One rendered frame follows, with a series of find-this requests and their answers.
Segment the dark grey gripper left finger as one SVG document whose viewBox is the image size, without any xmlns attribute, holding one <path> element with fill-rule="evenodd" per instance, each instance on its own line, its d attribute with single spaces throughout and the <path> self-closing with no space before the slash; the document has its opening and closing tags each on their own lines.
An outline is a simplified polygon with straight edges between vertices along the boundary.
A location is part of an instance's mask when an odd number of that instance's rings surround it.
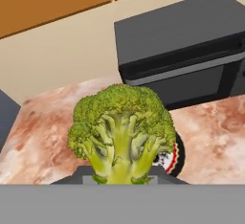
<svg viewBox="0 0 245 224">
<path fill-rule="evenodd" d="M 56 184 L 96 185 L 97 182 L 92 179 L 93 173 L 91 166 L 80 166 L 72 175 L 56 181 Z"/>
</svg>

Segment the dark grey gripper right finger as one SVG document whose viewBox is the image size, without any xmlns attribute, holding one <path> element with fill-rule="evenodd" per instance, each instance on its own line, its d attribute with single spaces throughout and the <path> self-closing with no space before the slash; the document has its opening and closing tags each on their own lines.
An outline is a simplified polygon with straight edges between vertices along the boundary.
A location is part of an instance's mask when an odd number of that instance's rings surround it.
<svg viewBox="0 0 245 224">
<path fill-rule="evenodd" d="M 186 184 L 185 181 L 182 181 L 178 178 L 175 178 L 165 172 L 163 168 L 160 166 L 153 166 L 149 173 L 149 177 L 152 177 L 152 180 L 150 181 L 150 185 L 162 185 L 162 184 Z"/>
</svg>

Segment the green broccoli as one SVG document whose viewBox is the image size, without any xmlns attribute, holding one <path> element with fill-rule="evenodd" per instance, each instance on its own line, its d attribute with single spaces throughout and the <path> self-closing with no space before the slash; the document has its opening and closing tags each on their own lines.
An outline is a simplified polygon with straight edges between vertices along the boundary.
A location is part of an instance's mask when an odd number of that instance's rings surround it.
<svg viewBox="0 0 245 224">
<path fill-rule="evenodd" d="M 158 95 L 145 86 L 113 84 L 74 108 L 67 146 L 88 160 L 99 184 L 147 184 L 156 156 L 174 151 L 176 132 Z"/>
</svg>

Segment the black plate with red rim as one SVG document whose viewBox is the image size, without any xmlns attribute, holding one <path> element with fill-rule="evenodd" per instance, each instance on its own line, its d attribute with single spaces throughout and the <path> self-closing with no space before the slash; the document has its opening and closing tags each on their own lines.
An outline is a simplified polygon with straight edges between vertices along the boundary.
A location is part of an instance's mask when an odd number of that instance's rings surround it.
<svg viewBox="0 0 245 224">
<path fill-rule="evenodd" d="M 186 159 L 184 143 L 179 134 L 176 134 L 176 142 L 172 153 L 161 152 L 153 161 L 154 166 L 162 167 L 165 172 L 177 177 L 181 172 Z"/>
</svg>

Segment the black microwave oven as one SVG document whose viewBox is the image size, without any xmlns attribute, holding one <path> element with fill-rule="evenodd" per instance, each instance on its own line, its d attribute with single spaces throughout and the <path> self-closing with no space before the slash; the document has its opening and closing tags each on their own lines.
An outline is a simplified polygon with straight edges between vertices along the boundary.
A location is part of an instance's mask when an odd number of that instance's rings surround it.
<svg viewBox="0 0 245 224">
<path fill-rule="evenodd" d="M 245 6 L 184 0 L 114 23 L 122 81 L 168 110 L 245 95 Z"/>
</svg>

